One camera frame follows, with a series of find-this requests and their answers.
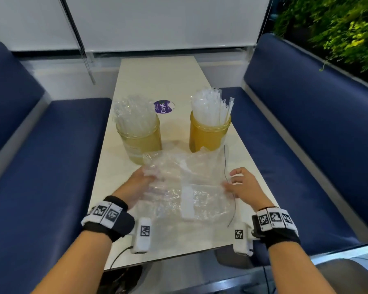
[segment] plastic straw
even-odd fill
[[[157,121],[154,103],[140,95],[129,96],[113,104],[113,120],[124,134],[146,136]]]
[[[222,91],[207,88],[191,96],[191,107],[195,119],[206,126],[223,126],[229,119],[234,98],[230,98],[229,105],[222,100]]]

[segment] foliage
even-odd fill
[[[293,0],[278,17],[275,33],[283,37],[291,22],[311,29],[310,41],[330,52],[327,59],[368,70],[368,0]]]

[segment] round sticker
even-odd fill
[[[154,108],[156,113],[170,113],[175,109],[173,102],[169,100],[159,100],[154,102]]]

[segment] white table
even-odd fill
[[[118,73],[113,101],[131,94],[142,94],[153,101],[169,100],[175,109],[159,114],[163,149],[178,147],[189,151],[190,96],[198,90],[210,87],[201,68],[193,56],[123,59]],[[263,177],[241,142],[233,125],[230,126],[226,144],[228,147],[227,170],[246,167],[258,179],[266,195],[277,204]],[[103,140],[100,160],[95,177],[90,208],[110,195],[125,182],[139,166],[132,163],[116,131],[110,115]],[[236,200],[236,218],[251,224],[252,208]],[[175,257],[209,250],[233,243],[233,225],[199,226],[196,223],[166,223],[164,229],[154,229],[150,251],[146,254],[124,252],[113,268]],[[109,269],[114,258],[131,245],[131,236],[113,243],[105,269]]]

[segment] forearm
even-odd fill
[[[83,231],[32,294],[95,294],[111,247],[107,235]]]
[[[268,252],[279,294],[335,294],[298,243],[280,242]]]

